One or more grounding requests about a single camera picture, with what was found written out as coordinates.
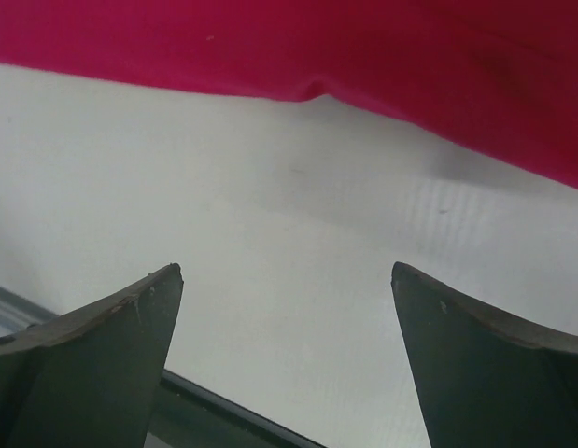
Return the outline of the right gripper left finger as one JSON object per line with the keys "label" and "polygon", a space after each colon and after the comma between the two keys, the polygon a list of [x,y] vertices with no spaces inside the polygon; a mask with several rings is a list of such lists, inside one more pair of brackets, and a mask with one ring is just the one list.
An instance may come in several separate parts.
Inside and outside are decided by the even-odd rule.
{"label": "right gripper left finger", "polygon": [[177,320],[178,264],[0,338],[0,447],[141,447]]}

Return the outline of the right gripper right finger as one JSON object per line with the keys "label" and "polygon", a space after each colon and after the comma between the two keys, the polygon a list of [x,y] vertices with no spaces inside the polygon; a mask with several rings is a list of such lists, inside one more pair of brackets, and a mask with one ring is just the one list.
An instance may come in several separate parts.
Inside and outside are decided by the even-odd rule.
{"label": "right gripper right finger", "polygon": [[391,287],[433,447],[578,447],[578,336],[405,263]]}

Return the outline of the magenta pink t shirt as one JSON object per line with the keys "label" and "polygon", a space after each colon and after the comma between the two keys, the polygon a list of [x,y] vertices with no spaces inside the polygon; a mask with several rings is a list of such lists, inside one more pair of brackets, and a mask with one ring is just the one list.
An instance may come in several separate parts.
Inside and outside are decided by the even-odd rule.
{"label": "magenta pink t shirt", "polygon": [[578,1],[0,1],[0,63],[328,94],[578,189]]}

